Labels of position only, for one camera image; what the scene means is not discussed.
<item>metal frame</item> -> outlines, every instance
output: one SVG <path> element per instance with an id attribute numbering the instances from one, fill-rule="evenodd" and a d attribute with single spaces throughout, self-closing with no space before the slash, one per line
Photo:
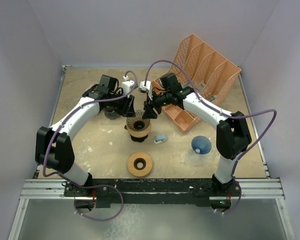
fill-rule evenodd
<path id="1" fill-rule="evenodd" d="M 59 96 L 61 93 L 61 89 L 64 83 L 65 74 L 68 68 L 71 65 L 63 66 L 63 75 L 61 78 L 61 84 L 58 91 L 58 98 L 56 99 L 53 113 L 50 119 L 50 125 L 53 122 L 54 115 L 56 112 Z M 247 109 L 249 113 L 251 113 L 250 105 L 247 99 L 246 91 L 243 86 L 243 81 L 241 75 L 239 75 L 239 81 L 242 87 L 244 99 L 246 102 Z M 255 121 L 251 118 L 252 126 L 256 137 L 258 138 L 258 132 L 255 125 Z M 236 179 L 242 189 L 241 199 L 275 199 L 278 212 L 281 218 L 281 222 L 283 225 L 283 229 L 285 231 L 285 235 L 287 240 L 294 240 L 295 234 L 292 228 L 292 224 L 289 219 L 289 214 L 287 211 L 287 207 L 285 204 L 285 195 L 281 185 L 280 179 L 271 179 L 267 163 L 265 161 L 264 153 L 261 147 L 260 142 L 258 143 L 258 147 L 261 154 L 261 159 L 263 161 L 263 165 L 265 168 L 267 178 L 246 178 L 246 179 Z M 38 166 L 36 174 L 41 169 L 41 166 Z M 13 221 L 13 225 L 11 228 L 11 232 L 9 235 L 8 240 L 17 240 L 20 234 L 20 230 L 23 224 L 23 220 L 26 214 L 28 202 L 31 199 L 55 199 L 55 200 L 69 200 L 69 199 L 76 199 L 76 200 L 91 200 L 91 197 L 65 197 L 64 191 L 65 187 L 62 186 L 62 183 L 65 182 L 63 179 L 26 179 L 24 181 L 24 185 L 20 194 L 19 198 L 19 205 L 17 208 L 17 212 L 15 214 L 15 218 Z M 210 200 L 222 200 L 222 197 L 210 197 Z"/>

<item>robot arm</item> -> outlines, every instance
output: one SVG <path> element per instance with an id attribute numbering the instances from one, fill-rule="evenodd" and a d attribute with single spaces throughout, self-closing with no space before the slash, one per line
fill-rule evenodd
<path id="1" fill-rule="evenodd" d="M 134 85 L 133 81 L 125 81 L 122 89 L 119 88 L 119 81 L 116 78 L 102 75 L 100 83 L 85 91 L 79 103 L 59 122 L 51 127 L 41 127 L 36 134 L 35 161 L 43 165 L 46 151 L 53 134 L 59 129 L 55 138 L 55 145 L 51 147 L 47 167 L 63 174 L 66 178 L 78 185 L 89 185 L 92 176 L 75 163 L 75 154 L 72 148 L 72 141 L 80 129 L 93 116 L 97 115 L 103 108 L 112 107 L 115 112 L 124 117 L 134 117 L 134 96 L 129 95 L 115 101 L 89 102 L 106 100 L 121 97 L 129 92 Z"/>
<path id="2" fill-rule="evenodd" d="M 220 153 L 218 168 L 212 179 L 215 180 L 220 188 L 228 186 L 233 180 L 232 172 L 237 158 L 251 143 L 247 121 L 245 119 L 233 120 L 222 116 L 202 104 L 201 100 L 227 115 L 243 116 L 243 114 L 239 111 L 236 113 L 226 111 L 203 97 L 198 99 L 191 87 L 186 86 L 182 88 L 173 73 L 167 73 L 160 80 L 165 92 L 159 94 L 152 90 L 150 82 L 147 82 L 146 85 L 144 82 L 140 83 L 139 91 L 147 93 L 147 100 L 144 102 L 145 112 L 143 118 L 156 119 L 158 117 L 157 114 L 161 113 L 162 107 L 173 104 L 206 121 L 216 130 L 216 148 Z"/>

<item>cable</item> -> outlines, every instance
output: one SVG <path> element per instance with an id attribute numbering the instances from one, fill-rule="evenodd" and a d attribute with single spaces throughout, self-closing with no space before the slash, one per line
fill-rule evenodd
<path id="1" fill-rule="evenodd" d="M 59 174 L 59 172 L 54 171 L 52 173 L 46 174 L 46 168 L 47 168 L 47 162 L 48 162 L 48 155 L 50 153 L 51 150 L 51 146 L 55 141 L 55 138 L 57 136 L 57 134 L 59 133 L 59 131 L 61 130 L 61 128 L 63 127 L 64 124 L 66 124 L 66 122 L 80 109 L 82 109 L 83 107 L 89 105 L 89 104 L 96 104 L 96 103 L 107 103 L 107 102 L 112 102 L 112 101 L 117 101 L 120 99 L 125 98 L 126 96 L 130 95 L 136 88 L 138 88 L 138 80 L 137 80 L 137 76 L 133 71 L 127 71 L 124 76 L 127 76 L 128 73 L 132 73 L 134 76 L 134 85 L 133 88 L 125 95 L 119 96 L 119 97 L 114 97 L 114 98 L 110 98 L 110 99 L 101 99 L 101 100 L 94 100 L 94 101 L 88 101 L 86 103 L 83 103 L 81 106 L 78 106 L 77 108 L 75 108 L 72 112 L 70 112 L 68 114 L 68 116 L 66 116 L 66 118 L 62 121 L 61 125 L 55 130 L 55 132 L 53 133 L 50 142 L 47 146 L 46 152 L 45 152 L 45 156 L 44 156 L 44 160 L 43 160 L 43 168 L 42 168 L 42 174 L 43 176 L 46 177 L 50 177 L 52 175 L 55 174 Z"/>
<path id="2" fill-rule="evenodd" d="M 126 93 L 125 95 L 122 95 L 122 96 L 119 96 L 119 97 L 114 97 L 114 98 L 110 98 L 110 99 L 101 99 L 101 100 L 94 100 L 94 101 L 89 101 L 89 102 L 86 102 L 84 104 L 82 104 L 81 106 L 75 108 L 72 112 L 70 112 L 68 114 L 68 116 L 62 121 L 61 125 L 55 130 L 55 132 L 53 133 L 51 139 L 50 139 L 50 142 L 47 146 L 47 149 L 46 149 L 46 152 L 45 152 L 45 156 L 44 156 L 44 160 L 43 160 L 43 168 L 42 168 L 42 174 L 44 177 L 49 177 L 49 176 L 52 176 L 54 174 L 58 174 L 59 176 L 61 176 L 63 179 L 67 180 L 68 182 L 71 182 L 68 178 L 66 178 L 63 174 L 59 173 L 58 171 L 54 171 L 52 173 L 49 173 L 47 174 L 46 173 L 46 168 L 47 168 L 47 162 L 48 162 L 48 155 L 50 153 L 50 150 L 51 150 L 51 147 L 52 147 L 52 144 L 54 143 L 55 139 L 56 139 L 56 136 L 57 134 L 59 133 L 59 131 L 61 130 L 61 128 L 63 127 L 63 125 L 77 112 L 79 111 L 81 108 L 89 105 L 89 104 L 95 104 L 95 103 L 106 103 L 106 102 L 112 102 L 112 101 L 117 101 L 117 100 L 120 100 L 120 99 L 123 99 L 125 98 L 126 96 L 130 95 L 136 88 L 138 88 L 138 80 L 137 80 L 137 76 L 136 74 L 129 70 L 127 71 L 124 76 L 126 77 L 128 73 L 132 73 L 133 76 L 134 76 L 134 85 L 133 85 L 133 88 L 128 92 Z M 87 219 L 90 219 L 90 220 L 94 220 L 94 221 L 100 221 L 100 222 L 105 222 L 105 221 L 109 221 L 109 220 L 112 220 L 114 219 L 115 217 L 117 217 L 122 209 L 124 208 L 124 198 L 121 194 L 121 192 L 116 189 L 115 187 L 111 186 L 111 185 L 106 185 L 106 184 L 103 184 L 103 185 L 95 185 L 95 186 L 81 186 L 81 185 L 78 185 L 76 184 L 75 182 L 71 182 L 73 185 L 75 185 L 76 187 L 78 188 L 82 188 L 82 189 L 97 189 L 97 188 L 103 188 L 103 187 L 106 187 L 106 188 L 111 188 L 111 189 L 114 189 L 120 196 L 120 199 L 121 199 L 121 206 L 120 206 L 120 209 L 119 211 L 113 215 L 112 217 L 109 217 L 109 218 L 96 218 L 96 217 L 92 217 L 92 216 L 88 216 L 88 215 L 85 215 L 83 214 L 82 212 L 79 212 L 77 206 L 76 206 L 76 203 L 74 203 L 74 209 L 75 209 L 75 213 L 78 213 L 80 214 L 81 216 L 87 218 Z"/>
<path id="3" fill-rule="evenodd" d="M 118 89 L 119 88 L 119 80 L 118 80 L 118 78 L 116 79 L 115 83 L 116 83 L 116 88 Z"/>
<path id="4" fill-rule="evenodd" d="M 225 114 L 224 112 L 221 112 L 220 110 L 218 110 L 217 108 L 213 107 L 213 106 L 210 106 L 209 104 L 205 103 L 201 97 L 200 97 L 200 94 L 198 92 L 198 90 L 196 89 L 195 87 L 195 84 L 194 82 L 191 80 L 191 78 L 189 77 L 189 75 L 176 63 L 174 63 L 173 61 L 169 61 L 169 60 L 158 60 L 158 61 L 155 61 L 154 63 L 152 63 L 150 65 L 150 67 L 148 68 L 148 70 L 146 71 L 146 74 L 145 74 L 145 79 L 144 79 L 144 86 L 146 86 L 146 82 L 148 80 L 148 75 L 149 75 L 149 72 L 150 72 L 150 69 L 157 63 L 160 63 L 160 62 L 165 62 L 165 63 L 169 63 L 169 64 L 172 64 L 174 66 L 176 66 L 185 76 L 186 78 L 189 80 L 189 82 L 191 83 L 191 86 L 194 90 L 194 93 L 196 95 L 196 97 L 200 100 L 200 102 L 205 105 L 206 107 L 208 107 L 209 109 L 215 111 L 216 113 L 220 114 L 221 116 L 224 116 L 224 117 L 227 117 L 227 118 L 230 118 L 230 119 L 233 119 L 233 120 L 239 120 L 239 119 L 247 119 L 247 118 L 251 118 L 251 117 L 255 117 L 255 116 L 259 116 L 259 115 L 263 115 L 263 114 L 266 114 L 266 113 L 271 113 L 273 112 L 273 116 L 272 116 L 272 119 L 271 121 L 269 122 L 269 124 L 266 126 L 266 128 L 264 129 L 264 131 L 261 133 L 261 135 L 256 139 L 256 141 L 254 143 L 251 144 L 250 147 L 247 148 L 247 150 L 245 150 L 238 158 L 237 158 L 237 162 L 247 153 L 249 152 L 262 138 L 263 136 L 266 134 L 266 132 L 269 130 L 269 128 L 271 127 L 271 125 L 274 123 L 275 119 L 276 119 L 276 116 L 277 116 L 277 110 L 275 109 L 268 109 L 268 110 L 263 110 L 263 111 L 259 111 L 259 112 L 256 112 L 256 113 L 251 113 L 251 114 L 248 114 L 248 115 L 244 115 L 244 116 L 231 116 L 231 115 L 228 115 L 228 114 Z M 235 170 L 236 170 L 236 166 L 237 166 L 237 162 L 234 164 L 233 166 L 233 170 L 232 172 L 234 173 Z"/>
<path id="5" fill-rule="evenodd" d="M 94 203 L 94 205 L 96 205 L 96 203 L 97 203 L 96 195 L 97 195 L 97 191 L 95 189 L 93 189 L 92 190 L 92 202 Z"/>
<path id="6" fill-rule="evenodd" d="M 233 205 L 233 207 L 231 207 L 229 210 L 227 211 L 217 211 L 216 209 L 213 210 L 213 212 L 215 213 L 219 213 L 219 214 L 229 214 L 231 213 L 233 210 L 235 210 L 237 208 L 237 206 L 239 205 L 239 202 L 241 200 L 241 197 L 242 197 L 242 189 L 241 189 L 241 186 L 239 184 L 239 182 L 237 180 L 235 180 L 235 178 L 233 177 L 233 181 L 238 185 L 238 188 L 239 188 L 239 198 L 238 200 L 236 201 L 236 203 Z"/>

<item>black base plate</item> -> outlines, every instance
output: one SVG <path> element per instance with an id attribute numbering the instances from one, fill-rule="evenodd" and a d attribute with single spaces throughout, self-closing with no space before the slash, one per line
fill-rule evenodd
<path id="1" fill-rule="evenodd" d="M 229 204 L 224 200 L 231 192 L 238 197 L 240 192 L 235 181 L 220 189 L 210 178 L 187 179 L 93 179 L 92 185 L 111 185 L 122 194 L 125 204 L 192 204 L 209 207 L 216 203 Z M 92 197 L 92 190 L 81 189 L 66 184 L 65 197 Z M 118 193 L 111 188 L 96 188 L 96 208 L 110 208 L 111 204 L 120 204 Z"/>

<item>white connector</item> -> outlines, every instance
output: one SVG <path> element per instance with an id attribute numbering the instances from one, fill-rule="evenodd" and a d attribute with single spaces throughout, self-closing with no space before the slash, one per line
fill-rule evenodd
<path id="1" fill-rule="evenodd" d="M 125 81 L 129 81 L 128 75 L 127 75 L 127 76 L 123 75 L 123 79 L 124 79 Z"/>
<path id="2" fill-rule="evenodd" d="M 130 92 L 131 89 L 134 87 L 134 85 L 135 85 L 135 82 L 132 80 L 124 81 L 122 83 L 123 93 L 127 94 L 128 92 Z"/>
<path id="3" fill-rule="evenodd" d="M 147 81 L 146 84 L 145 84 L 145 81 L 140 82 L 139 92 L 147 93 L 149 98 L 152 100 L 152 84 L 151 84 L 151 81 Z"/>

